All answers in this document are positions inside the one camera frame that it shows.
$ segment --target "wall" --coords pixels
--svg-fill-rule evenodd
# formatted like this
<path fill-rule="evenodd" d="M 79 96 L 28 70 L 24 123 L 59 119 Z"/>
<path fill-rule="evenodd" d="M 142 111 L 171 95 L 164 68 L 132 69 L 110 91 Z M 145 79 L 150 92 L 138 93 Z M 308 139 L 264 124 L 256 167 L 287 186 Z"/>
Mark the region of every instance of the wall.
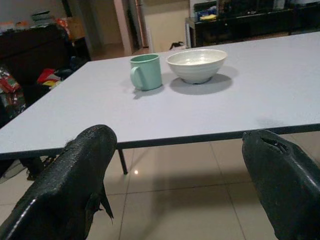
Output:
<path fill-rule="evenodd" d="M 155 52 L 168 51 L 171 43 L 185 41 L 189 0 L 144 0 L 144 18 Z"/>
<path fill-rule="evenodd" d="M 128 0 L 113 0 L 124 47 L 124 54 L 126 56 L 131 56 L 133 53 L 133 42 L 128 28 L 127 10 L 129 3 L 127 1 Z"/>
<path fill-rule="evenodd" d="M 61 0 L 0 0 L 0 22 L 28 21 L 33 25 L 30 16 L 43 10 L 50 10 L 56 18 L 66 16 Z"/>
<path fill-rule="evenodd" d="M 91 0 L 91 6 L 102 44 L 122 43 L 113 0 Z"/>
<path fill-rule="evenodd" d="M 72 16 L 79 17 L 85 32 L 85 41 L 90 51 L 101 46 L 92 6 L 87 0 L 68 0 Z"/>

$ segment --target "table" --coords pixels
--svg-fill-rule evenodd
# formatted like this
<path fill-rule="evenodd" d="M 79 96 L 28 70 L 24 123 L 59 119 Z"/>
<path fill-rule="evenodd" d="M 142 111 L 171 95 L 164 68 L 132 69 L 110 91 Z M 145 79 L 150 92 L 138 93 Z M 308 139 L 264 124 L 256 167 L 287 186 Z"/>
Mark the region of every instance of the table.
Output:
<path fill-rule="evenodd" d="M 0 160 L 59 154 L 84 129 L 105 124 L 122 149 L 320 130 L 320 32 L 209 47 L 228 58 L 190 85 L 160 53 L 163 86 L 135 90 L 130 58 L 92 61 L 0 129 Z"/>

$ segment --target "red cloth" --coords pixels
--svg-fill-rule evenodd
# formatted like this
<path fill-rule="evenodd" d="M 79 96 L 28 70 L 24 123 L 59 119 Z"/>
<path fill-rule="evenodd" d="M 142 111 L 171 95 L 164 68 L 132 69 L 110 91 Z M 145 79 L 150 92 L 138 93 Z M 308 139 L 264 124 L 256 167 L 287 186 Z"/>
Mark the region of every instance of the red cloth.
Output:
<path fill-rule="evenodd" d="M 58 82 L 60 81 L 60 77 L 56 76 L 55 70 L 52 68 L 45 68 L 41 75 L 39 76 L 38 80 L 36 81 L 38 84 L 43 84 L 47 81 L 53 81 L 53 82 Z"/>

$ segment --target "bowl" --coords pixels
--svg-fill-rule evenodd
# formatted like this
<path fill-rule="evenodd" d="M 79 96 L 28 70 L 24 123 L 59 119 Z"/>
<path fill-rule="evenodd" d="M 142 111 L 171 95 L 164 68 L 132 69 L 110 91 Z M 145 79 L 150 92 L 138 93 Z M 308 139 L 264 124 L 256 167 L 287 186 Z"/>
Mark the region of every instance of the bowl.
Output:
<path fill-rule="evenodd" d="M 215 49 L 196 49 L 175 53 L 166 59 L 170 69 L 188 84 L 209 81 L 224 64 L 228 54 Z"/>

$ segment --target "mug handle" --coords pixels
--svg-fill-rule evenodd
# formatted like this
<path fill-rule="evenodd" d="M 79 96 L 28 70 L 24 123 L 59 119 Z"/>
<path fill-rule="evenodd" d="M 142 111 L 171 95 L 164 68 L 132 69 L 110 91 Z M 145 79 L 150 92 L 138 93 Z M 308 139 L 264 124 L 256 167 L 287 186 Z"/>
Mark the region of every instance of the mug handle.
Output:
<path fill-rule="evenodd" d="M 143 89 L 144 89 L 145 79 L 144 79 L 144 76 L 143 76 L 143 74 L 142 74 L 141 69 L 140 69 L 139 66 L 134 66 L 134 67 L 131 69 L 130 78 L 131 78 L 132 84 L 133 84 L 137 89 L 140 89 L 140 90 L 143 90 Z"/>

